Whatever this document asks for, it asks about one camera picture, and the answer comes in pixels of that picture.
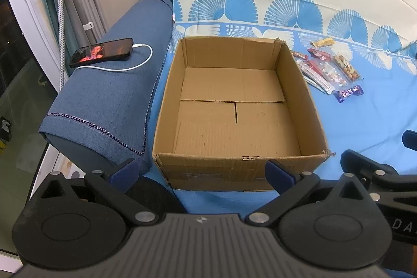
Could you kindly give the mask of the red snack pouch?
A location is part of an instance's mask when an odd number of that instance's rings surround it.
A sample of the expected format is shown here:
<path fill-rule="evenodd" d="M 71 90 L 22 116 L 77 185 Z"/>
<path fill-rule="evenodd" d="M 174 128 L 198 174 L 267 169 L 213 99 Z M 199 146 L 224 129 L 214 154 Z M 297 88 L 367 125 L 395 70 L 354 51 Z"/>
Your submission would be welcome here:
<path fill-rule="evenodd" d="M 322 67 L 320 66 L 320 63 L 317 62 L 316 60 L 308 60 L 306 61 L 306 64 L 308 64 L 309 67 L 311 67 L 311 69 L 313 69 L 317 74 L 319 74 L 321 77 L 323 77 L 324 79 L 327 78 L 325 72 L 322 70 Z"/>

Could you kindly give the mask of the clear candy bag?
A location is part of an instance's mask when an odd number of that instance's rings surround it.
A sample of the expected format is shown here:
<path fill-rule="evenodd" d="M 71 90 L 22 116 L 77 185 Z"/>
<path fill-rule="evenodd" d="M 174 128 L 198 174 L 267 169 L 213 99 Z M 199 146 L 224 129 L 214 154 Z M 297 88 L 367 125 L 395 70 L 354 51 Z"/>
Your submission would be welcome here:
<path fill-rule="evenodd" d="M 339 71 L 332 66 L 332 64 L 323 62 L 320 63 L 321 72 L 324 78 L 329 81 L 335 88 L 343 88 L 348 85 L 347 80 L 339 73 Z"/>

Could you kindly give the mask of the open cardboard box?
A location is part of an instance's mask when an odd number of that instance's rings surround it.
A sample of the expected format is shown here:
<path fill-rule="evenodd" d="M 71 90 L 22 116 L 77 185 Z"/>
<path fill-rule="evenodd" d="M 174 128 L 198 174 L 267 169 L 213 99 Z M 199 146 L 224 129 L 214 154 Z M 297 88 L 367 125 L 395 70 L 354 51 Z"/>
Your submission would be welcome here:
<path fill-rule="evenodd" d="M 178 42 L 153 143 L 153 159 L 172 188 L 268 190 L 268 160 L 300 173 L 329 155 L 308 85 L 284 41 Z"/>

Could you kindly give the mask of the yellow snack bar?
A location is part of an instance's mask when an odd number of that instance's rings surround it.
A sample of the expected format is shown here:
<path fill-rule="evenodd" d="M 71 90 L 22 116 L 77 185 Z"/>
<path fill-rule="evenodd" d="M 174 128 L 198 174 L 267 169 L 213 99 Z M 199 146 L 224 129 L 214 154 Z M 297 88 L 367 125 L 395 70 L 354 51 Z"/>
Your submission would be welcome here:
<path fill-rule="evenodd" d="M 335 43 L 335 41 L 331 37 L 327 37 L 321 40 L 317 40 L 314 42 L 311 42 L 310 44 L 315 48 L 319 49 L 321 47 L 328 47 Z"/>

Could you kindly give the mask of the red black snack bar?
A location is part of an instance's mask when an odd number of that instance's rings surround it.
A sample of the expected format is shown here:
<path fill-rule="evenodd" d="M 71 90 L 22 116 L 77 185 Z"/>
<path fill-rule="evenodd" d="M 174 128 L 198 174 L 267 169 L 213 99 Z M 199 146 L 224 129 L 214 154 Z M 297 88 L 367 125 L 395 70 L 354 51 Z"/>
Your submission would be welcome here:
<path fill-rule="evenodd" d="M 331 61 L 332 56 L 327 52 L 320 51 L 318 49 L 309 48 L 308 52 L 310 55 L 320 61 Z"/>

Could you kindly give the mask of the small red candy bar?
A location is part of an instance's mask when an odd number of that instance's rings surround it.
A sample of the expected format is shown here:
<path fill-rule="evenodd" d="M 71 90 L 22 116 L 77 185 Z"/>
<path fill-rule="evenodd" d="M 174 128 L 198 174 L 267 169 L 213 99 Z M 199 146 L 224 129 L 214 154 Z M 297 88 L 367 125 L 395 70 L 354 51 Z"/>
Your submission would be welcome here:
<path fill-rule="evenodd" d="M 302 54 L 300 52 L 295 52 L 295 51 L 292 51 L 292 54 L 297 59 L 301 59 L 303 61 L 307 61 L 308 60 L 308 56 L 306 54 Z"/>

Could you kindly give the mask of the blue white patterned sheet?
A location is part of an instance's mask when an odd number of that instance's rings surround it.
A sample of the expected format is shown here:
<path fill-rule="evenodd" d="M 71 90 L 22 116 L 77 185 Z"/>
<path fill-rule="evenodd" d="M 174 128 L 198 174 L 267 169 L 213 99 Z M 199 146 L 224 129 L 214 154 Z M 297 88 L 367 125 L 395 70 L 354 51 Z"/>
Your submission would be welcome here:
<path fill-rule="evenodd" d="M 321 177 L 341 175 L 340 158 L 347 149 L 401 174 L 416 173 L 416 153 L 401 141 L 404 131 L 416 128 L 416 0 L 173 0 L 172 61 L 186 37 L 281 40 L 291 54 L 332 64 L 348 82 L 335 90 L 361 86 L 363 95 L 338 103 L 333 93 L 303 76 L 330 149 L 329 158 L 314 170 Z M 332 59 L 320 61 L 308 49 L 327 37 L 335 43 L 318 50 Z M 337 54 L 361 79 L 347 79 L 334 63 Z M 276 195 L 271 186 L 260 191 L 172 189 L 194 214 L 247 214 Z"/>

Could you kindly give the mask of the purple chocolate bar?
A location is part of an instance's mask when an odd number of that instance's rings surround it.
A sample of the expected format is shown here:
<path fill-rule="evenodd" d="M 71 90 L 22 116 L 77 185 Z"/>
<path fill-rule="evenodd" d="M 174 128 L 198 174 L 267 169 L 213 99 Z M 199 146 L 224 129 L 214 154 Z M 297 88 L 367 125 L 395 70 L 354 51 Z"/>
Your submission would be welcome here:
<path fill-rule="evenodd" d="M 347 88 L 344 90 L 335 90 L 333 94 L 335 98 L 337 99 L 338 103 L 342 103 L 352 96 L 363 95 L 364 91 L 360 85 L 355 85 L 352 88 Z"/>

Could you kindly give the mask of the mixed nuts clear bag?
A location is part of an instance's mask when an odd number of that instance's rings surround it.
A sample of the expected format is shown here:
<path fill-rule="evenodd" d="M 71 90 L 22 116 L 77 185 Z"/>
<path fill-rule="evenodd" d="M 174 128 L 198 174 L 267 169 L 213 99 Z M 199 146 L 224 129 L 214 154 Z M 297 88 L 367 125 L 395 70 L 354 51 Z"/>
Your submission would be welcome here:
<path fill-rule="evenodd" d="M 349 81 L 358 81 L 361 79 L 358 71 L 351 65 L 351 63 L 343 55 L 335 55 L 333 57 L 334 63 L 343 71 L 344 75 Z"/>

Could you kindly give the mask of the black smartphone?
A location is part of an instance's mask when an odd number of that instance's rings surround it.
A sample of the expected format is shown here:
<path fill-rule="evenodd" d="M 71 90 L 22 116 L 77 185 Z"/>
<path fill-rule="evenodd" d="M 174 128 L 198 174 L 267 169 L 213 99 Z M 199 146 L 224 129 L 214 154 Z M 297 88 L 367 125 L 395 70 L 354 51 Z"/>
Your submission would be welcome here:
<path fill-rule="evenodd" d="M 81 47 L 71 57 L 69 66 L 75 69 L 104 61 L 127 59 L 132 52 L 133 44 L 132 38 L 124 38 Z"/>

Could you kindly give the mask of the silver stick packet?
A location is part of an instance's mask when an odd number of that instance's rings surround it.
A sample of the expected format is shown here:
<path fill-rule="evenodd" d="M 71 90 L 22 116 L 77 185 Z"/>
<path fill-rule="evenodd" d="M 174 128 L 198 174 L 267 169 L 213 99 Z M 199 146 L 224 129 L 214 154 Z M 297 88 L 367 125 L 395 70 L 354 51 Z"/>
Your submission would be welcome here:
<path fill-rule="evenodd" d="M 335 91 L 335 87 L 328 81 L 326 81 L 313 67 L 309 66 L 303 60 L 297 60 L 296 64 L 301 70 L 303 76 L 308 79 L 308 82 L 312 85 L 315 84 L 317 88 L 320 88 L 324 93 L 331 95 Z"/>

